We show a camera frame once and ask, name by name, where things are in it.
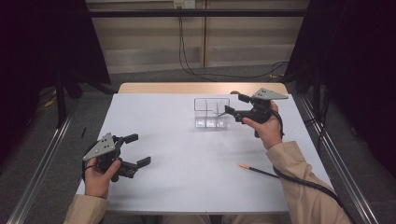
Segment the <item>sleeve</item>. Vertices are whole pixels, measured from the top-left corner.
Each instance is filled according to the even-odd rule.
[[[97,224],[104,216],[107,205],[106,199],[76,194],[64,224]]]
[[[333,191],[312,173],[312,166],[306,163],[296,142],[273,146],[267,151],[267,156],[281,173],[320,184]],[[282,178],[280,181],[292,223],[350,223],[343,209],[329,195]]]

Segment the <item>person's hand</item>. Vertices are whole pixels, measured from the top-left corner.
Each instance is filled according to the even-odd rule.
[[[93,167],[85,171],[85,195],[107,199],[111,177],[119,170],[120,161],[113,161],[104,174],[99,167],[94,166],[96,163],[96,158],[88,162],[88,165]]]
[[[271,101],[271,108],[277,112],[277,105],[273,101]],[[274,145],[282,143],[280,124],[274,115],[271,116],[271,118],[269,118],[264,124],[260,124],[248,118],[243,118],[242,121],[257,131],[266,149],[270,149]]]

